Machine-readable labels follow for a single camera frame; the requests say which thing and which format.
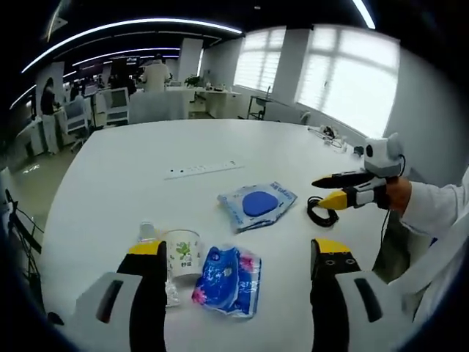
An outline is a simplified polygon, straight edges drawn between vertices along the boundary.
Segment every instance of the window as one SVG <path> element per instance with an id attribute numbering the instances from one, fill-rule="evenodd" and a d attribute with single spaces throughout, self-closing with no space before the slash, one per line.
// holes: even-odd
<path id="1" fill-rule="evenodd" d="M 382 136 L 399 71 L 399 43 L 358 29 L 316 26 L 296 101 L 365 136 Z"/>
<path id="2" fill-rule="evenodd" d="M 237 61 L 234 84 L 266 92 L 276 79 L 285 27 L 246 35 Z"/>

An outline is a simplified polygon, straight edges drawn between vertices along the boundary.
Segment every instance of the ceiling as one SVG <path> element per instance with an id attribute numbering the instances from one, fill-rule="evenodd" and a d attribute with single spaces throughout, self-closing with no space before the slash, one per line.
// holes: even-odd
<path id="1" fill-rule="evenodd" d="M 469 43 L 468 25 L 461 11 L 462 0 L 365 0 L 376 30 L 401 40 L 403 47 L 424 57 L 454 80 L 461 78 L 458 70 L 462 53 Z M 67 21 L 52 33 L 50 41 L 45 34 L 53 14 Z M 34 83 L 41 67 L 52 60 L 66 62 L 65 72 L 71 64 L 89 57 L 134 48 L 180 48 L 183 37 L 198 37 L 204 47 L 239 37 L 239 34 L 201 26 L 178 23 L 151 23 L 120 26 L 96 32 L 64 45 L 51 55 L 21 74 L 22 69 L 52 45 L 87 29 L 107 23 L 135 18 L 187 18 L 219 23 L 249 32 L 271 26 L 311 28 L 315 23 L 336 23 L 365 27 L 365 23 L 352 0 L 310 1 L 116 1 L 116 0 L 56 0 L 29 1 L 9 7 L 10 13 L 22 16 L 15 27 L 4 33 L 13 61 L 9 64 L 7 81 L 11 89 L 6 92 L 7 105 Z M 180 34 L 190 32 L 197 34 Z"/>

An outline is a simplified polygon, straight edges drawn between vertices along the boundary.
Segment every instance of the office chair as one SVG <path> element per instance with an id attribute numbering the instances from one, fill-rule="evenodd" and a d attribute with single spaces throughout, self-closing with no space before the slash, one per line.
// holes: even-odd
<path id="1" fill-rule="evenodd" d="M 120 125 L 129 122 L 129 94 L 127 87 L 106 89 L 102 93 L 106 105 L 106 124 Z"/>
<path id="2" fill-rule="evenodd" d="M 65 133 L 74 133 L 77 139 L 70 151 L 73 153 L 77 147 L 81 147 L 89 137 L 88 109 L 83 97 L 77 97 L 64 105 Z"/>

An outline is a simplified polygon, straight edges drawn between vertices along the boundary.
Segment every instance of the office desk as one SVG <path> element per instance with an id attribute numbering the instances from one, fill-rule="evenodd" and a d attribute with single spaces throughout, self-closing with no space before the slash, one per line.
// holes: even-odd
<path id="1" fill-rule="evenodd" d="M 205 100 L 203 110 L 216 119 L 237 119 L 240 114 L 240 93 L 230 92 L 226 89 L 218 92 L 215 90 L 206 90 L 203 87 L 167 87 L 166 90 L 169 92 L 187 93 L 187 104 L 194 100 L 195 94 L 201 96 Z"/>
<path id="2" fill-rule="evenodd" d="M 262 258 L 257 314 L 228 318 L 191 302 L 168 308 L 168 351 L 310 351 L 310 241 L 347 244 L 363 270 L 380 248 L 385 212 L 375 205 L 340 212 L 323 229 L 306 214 L 311 186 L 322 175 L 357 169 L 351 150 L 339 154 L 307 126 L 253 120 L 178 120 L 95 132 L 63 178 L 49 213 L 40 270 L 47 311 L 67 320 L 75 300 L 96 279 L 117 270 L 147 219 L 161 229 L 197 231 L 207 251 L 233 243 Z M 235 160 L 243 168 L 164 180 L 172 168 Z M 235 235 L 216 197 L 255 183 L 278 181 L 298 195 L 276 224 Z"/>

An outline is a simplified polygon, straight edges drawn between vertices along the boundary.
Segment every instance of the blue sponge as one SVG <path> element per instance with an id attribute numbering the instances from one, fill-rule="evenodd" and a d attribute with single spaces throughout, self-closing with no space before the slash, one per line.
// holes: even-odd
<path id="1" fill-rule="evenodd" d="M 272 194 L 255 191 L 243 198 L 243 211 L 247 216 L 261 216 L 277 208 L 278 199 Z"/>

